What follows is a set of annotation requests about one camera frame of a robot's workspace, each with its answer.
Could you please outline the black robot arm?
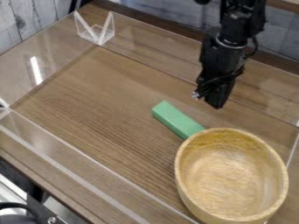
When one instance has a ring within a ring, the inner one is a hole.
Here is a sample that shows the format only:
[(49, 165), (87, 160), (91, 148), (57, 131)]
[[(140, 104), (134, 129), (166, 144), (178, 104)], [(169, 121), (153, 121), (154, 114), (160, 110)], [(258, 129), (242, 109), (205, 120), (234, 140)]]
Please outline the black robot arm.
[(200, 46), (201, 66), (194, 99), (202, 98), (221, 109), (236, 78), (258, 48), (257, 34), (264, 30), (266, 0), (220, 0), (218, 27), (206, 30)]

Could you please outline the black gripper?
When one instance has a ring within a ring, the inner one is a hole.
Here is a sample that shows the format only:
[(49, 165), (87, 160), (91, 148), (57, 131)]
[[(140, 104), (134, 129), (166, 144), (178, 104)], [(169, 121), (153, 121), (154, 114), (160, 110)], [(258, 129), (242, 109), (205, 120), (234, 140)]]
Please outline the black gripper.
[(221, 109), (234, 87), (236, 78), (242, 74), (242, 50), (246, 40), (232, 42), (220, 33), (218, 27), (206, 30), (200, 47), (200, 75), (192, 97), (200, 98), (214, 108)]

